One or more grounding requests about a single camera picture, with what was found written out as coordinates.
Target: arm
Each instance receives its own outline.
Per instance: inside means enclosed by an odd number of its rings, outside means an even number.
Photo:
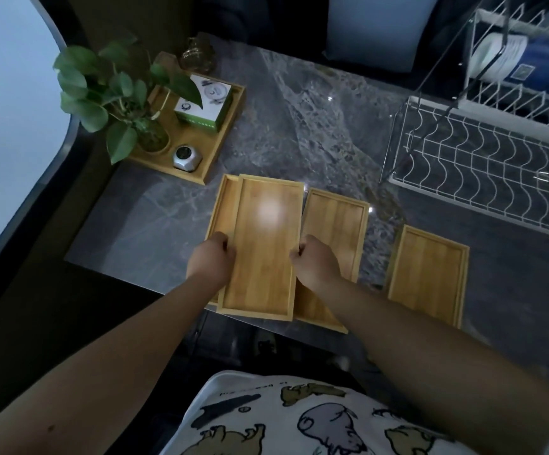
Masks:
[[[103,454],[142,408],[201,310],[230,279],[222,233],[186,281],[47,373],[0,413],[0,455]]]
[[[308,236],[291,252],[300,282],[358,336],[407,398],[482,453],[541,454],[549,385],[453,327],[349,282],[331,249]]]

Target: forearm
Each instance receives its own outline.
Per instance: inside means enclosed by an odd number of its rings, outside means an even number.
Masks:
[[[378,292],[339,279],[317,295],[407,398],[461,441],[485,452],[527,454],[549,440],[548,384]],[[517,440],[518,429],[529,434]]]
[[[0,413],[0,454],[104,453],[216,290],[191,277],[51,370]]]

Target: gray marble countertop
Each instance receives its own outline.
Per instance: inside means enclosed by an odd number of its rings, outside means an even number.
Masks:
[[[66,260],[165,293],[204,239],[222,173],[302,181],[363,199],[371,213],[359,282],[382,284],[403,222],[471,247],[463,329],[549,377],[549,241],[541,234],[378,185],[391,115],[407,91],[255,46],[212,38],[213,74],[247,102],[206,186],[122,162]],[[293,321],[240,318],[369,367],[359,340]]]

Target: rectangular wooden tray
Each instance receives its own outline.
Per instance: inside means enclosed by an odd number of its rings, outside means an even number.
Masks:
[[[302,225],[301,182],[240,175],[229,243],[237,257],[217,312],[291,321],[296,275],[289,251]]]
[[[239,176],[224,174],[220,182],[220,188],[217,191],[216,203],[213,206],[209,228],[205,239],[208,239],[214,232],[223,232],[232,236],[234,231],[234,207],[238,199],[237,187],[239,185]],[[217,295],[209,302],[210,305],[217,305]]]
[[[168,52],[160,52],[156,58],[156,62],[163,65],[169,72],[173,70],[176,61],[175,56]],[[206,75],[201,75],[200,73],[194,74],[210,78]],[[230,84],[232,86],[231,92],[233,93],[233,101],[228,108],[228,113],[226,114],[226,118],[222,123],[219,132],[211,132],[195,125],[178,121],[177,116],[175,116],[174,108],[179,97],[172,94],[169,96],[167,104],[158,117],[160,123],[169,133],[170,140],[167,149],[161,153],[150,154],[139,147],[135,147],[129,155],[129,159],[144,166],[148,166],[149,168],[164,172],[165,174],[175,175],[182,179],[189,180],[190,182],[205,185],[208,181],[207,177],[211,165],[217,159],[224,139],[233,126],[234,119],[241,112],[243,104],[245,103],[245,87],[234,83],[228,83],[227,81],[218,78],[216,78],[216,80]],[[148,101],[154,111],[160,108],[166,95],[166,90],[161,88],[161,86],[156,86],[155,89],[152,90]],[[186,172],[173,167],[173,151],[182,144],[196,148],[203,157],[194,172]]]
[[[369,203],[311,188],[302,216],[302,236],[313,235],[331,246],[338,258],[342,277],[356,282],[368,217]],[[296,284],[294,318],[348,333],[331,310],[299,281]]]
[[[384,293],[460,328],[469,250],[464,244],[405,225],[395,240]]]

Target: green plant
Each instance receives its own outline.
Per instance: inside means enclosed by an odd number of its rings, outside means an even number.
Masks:
[[[137,38],[128,37],[111,42],[97,54],[82,46],[68,46],[53,64],[61,87],[61,109],[78,116],[89,132],[111,122],[106,145],[112,164],[124,160],[138,140],[166,144],[166,132],[157,118],[172,92],[203,107],[196,84],[181,70],[170,76],[162,65],[152,63],[147,51],[149,69],[134,79],[129,50],[135,44]],[[147,97],[154,85],[168,92],[160,109],[151,114]]]

